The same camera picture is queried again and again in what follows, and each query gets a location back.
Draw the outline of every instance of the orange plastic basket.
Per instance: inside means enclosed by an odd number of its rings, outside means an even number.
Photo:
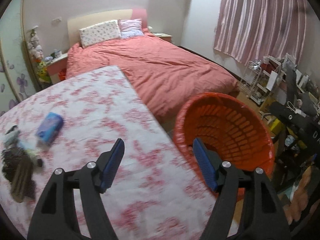
[[[192,152],[199,137],[209,150],[237,168],[264,169],[270,176],[274,164],[274,146],[263,122],[245,104],[220,93],[204,93],[185,103],[178,113],[173,141],[192,169],[203,180]],[[244,196],[239,189],[238,200]]]

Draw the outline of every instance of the blue tissue pack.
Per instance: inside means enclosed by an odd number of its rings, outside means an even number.
[[[50,112],[42,121],[37,130],[37,137],[40,142],[50,146],[63,126],[63,118],[55,113]]]

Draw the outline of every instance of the headboard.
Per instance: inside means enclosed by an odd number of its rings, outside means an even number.
[[[106,11],[100,13],[93,13],[86,16],[81,16],[68,20],[68,35],[70,47],[77,42],[80,42],[79,29],[94,25],[97,23],[110,20],[130,20],[142,18],[142,28],[147,27],[147,11],[146,9],[127,9]]]

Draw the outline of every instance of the red and white floral fabric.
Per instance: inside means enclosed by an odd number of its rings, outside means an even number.
[[[51,148],[41,152],[43,170],[33,174],[36,201],[55,168],[79,169],[122,138],[124,158],[112,187],[101,195],[118,238],[199,239],[215,198],[117,66],[70,78],[24,100],[0,118],[0,133],[18,124],[20,138],[36,145],[34,134],[49,112],[65,123]],[[36,201],[13,201],[0,174],[0,204],[23,236]],[[81,232],[90,236],[78,190],[75,203]],[[230,233],[236,227],[232,223]]]

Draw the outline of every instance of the pillow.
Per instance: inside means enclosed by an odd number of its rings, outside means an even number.
[[[118,24],[121,31],[121,37],[123,39],[132,38],[136,36],[142,36],[142,19],[134,20],[118,20]]]
[[[85,27],[79,30],[82,47],[121,38],[117,20],[111,20]]]

